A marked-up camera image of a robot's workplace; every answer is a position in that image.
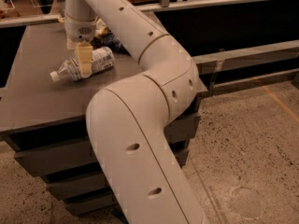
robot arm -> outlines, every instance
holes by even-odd
[[[200,89],[192,57],[126,0],[66,0],[68,37],[93,37],[95,14],[145,70],[100,90],[86,113],[94,153],[123,213],[137,224],[208,223],[164,137]]]

